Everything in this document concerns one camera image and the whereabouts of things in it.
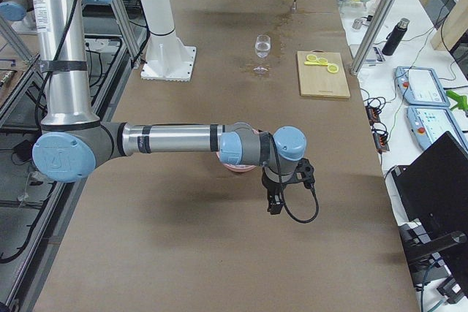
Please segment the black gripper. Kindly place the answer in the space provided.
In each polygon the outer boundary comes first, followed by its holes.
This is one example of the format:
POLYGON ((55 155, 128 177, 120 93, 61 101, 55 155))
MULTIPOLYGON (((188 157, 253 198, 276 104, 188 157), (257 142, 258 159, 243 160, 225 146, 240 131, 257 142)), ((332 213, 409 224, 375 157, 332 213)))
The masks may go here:
MULTIPOLYGON (((296 165, 295 170, 281 175, 283 189, 286 185, 302 183, 306 189, 314 190, 314 168, 310 161, 302 158, 296 165)), ((284 207, 280 197, 279 176, 270 167, 263 168, 262 184, 267 190, 268 208, 272 215, 279 215, 284 207)))

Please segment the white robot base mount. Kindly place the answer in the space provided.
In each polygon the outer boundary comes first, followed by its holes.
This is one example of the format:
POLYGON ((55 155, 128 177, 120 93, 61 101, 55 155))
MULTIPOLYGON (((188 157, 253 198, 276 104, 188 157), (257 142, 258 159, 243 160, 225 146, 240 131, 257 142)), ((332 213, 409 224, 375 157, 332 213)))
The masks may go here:
POLYGON ((145 80, 188 82, 192 76, 197 48, 186 46, 178 38, 170 0, 140 0, 149 31, 145 80))

